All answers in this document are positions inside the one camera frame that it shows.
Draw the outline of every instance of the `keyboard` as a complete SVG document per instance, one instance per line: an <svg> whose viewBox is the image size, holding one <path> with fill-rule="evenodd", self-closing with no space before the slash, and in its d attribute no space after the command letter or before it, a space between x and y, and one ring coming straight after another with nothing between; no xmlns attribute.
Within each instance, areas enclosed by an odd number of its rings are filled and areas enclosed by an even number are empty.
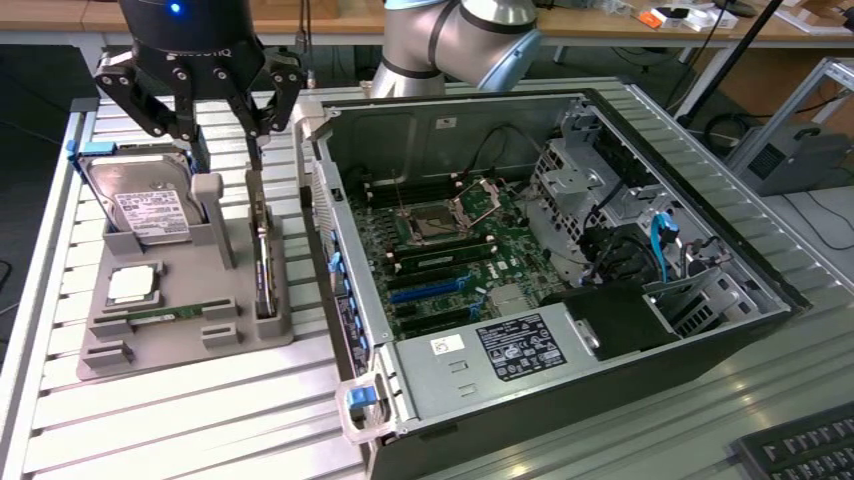
<svg viewBox="0 0 854 480"><path fill-rule="evenodd" d="M752 479L854 480L854 402L743 436L733 448Z"/></svg>

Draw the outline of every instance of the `blue pci slot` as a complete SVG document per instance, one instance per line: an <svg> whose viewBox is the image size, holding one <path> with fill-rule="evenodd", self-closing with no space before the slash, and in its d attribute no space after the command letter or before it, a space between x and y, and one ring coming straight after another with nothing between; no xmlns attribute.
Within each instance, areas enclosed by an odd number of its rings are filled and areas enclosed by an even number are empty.
<svg viewBox="0 0 854 480"><path fill-rule="evenodd" d="M445 293L459 292L465 286L468 276L460 277L449 282L440 283L439 285L431 285L429 287L416 288L415 290L407 290L405 292L397 292L391 295L391 303L411 302L412 300L420 300L421 298L435 297L444 295Z"/></svg>

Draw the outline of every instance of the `metal table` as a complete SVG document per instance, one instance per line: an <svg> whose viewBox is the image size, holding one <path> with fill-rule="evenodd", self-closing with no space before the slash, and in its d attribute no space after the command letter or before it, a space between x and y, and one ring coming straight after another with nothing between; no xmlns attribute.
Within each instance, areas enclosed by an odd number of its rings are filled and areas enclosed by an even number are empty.
<svg viewBox="0 0 854 480"><path fill-rule="evenodd" d="M850 281L827 273L815 249L757 199L727 187L728 173L709 170L716 160L677 135L636 87L600 78L532 81L523 88L583 87L596 88L619 108L815 308L699 380L431 480L736 479L727 446L736 437L854 398ZM309 95L358 98L362 92ZM210 165L226 185L225 215L234 218L246 200L242 132L225 103L201 104L198 111ZM65 139L149 141L109 102L96 114L72 115ZM74 367L104 220L60 157L0 377L4 479L362 478L358 449L341 437L332 404L337 374L298 218L293 143L290 135L273 137L264 180L284 219L294 343L86 383Z"/></svg>

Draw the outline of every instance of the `universal robot arm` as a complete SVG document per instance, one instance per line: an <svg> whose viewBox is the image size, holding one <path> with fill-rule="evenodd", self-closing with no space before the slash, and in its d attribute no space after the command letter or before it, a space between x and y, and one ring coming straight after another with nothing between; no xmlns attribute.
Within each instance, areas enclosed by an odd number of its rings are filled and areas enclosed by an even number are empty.
<svg viewBox="0 0 854 480"><path fill-rule="evenodd" d="M531 0L385 0L383 63L370 96L444 93L444 75L508 90L541 41Z"/></svg>

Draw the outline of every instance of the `hard drive label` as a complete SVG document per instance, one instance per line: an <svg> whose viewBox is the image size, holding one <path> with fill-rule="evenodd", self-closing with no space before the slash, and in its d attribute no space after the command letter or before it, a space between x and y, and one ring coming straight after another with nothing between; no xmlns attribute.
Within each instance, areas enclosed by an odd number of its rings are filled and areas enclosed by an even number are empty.
<svg viewBox="0 0 854 480"><path fill-rule="evenodd" d="M137 237L189 232L181 201L174 190L117 193L116 201Z"/></svg>

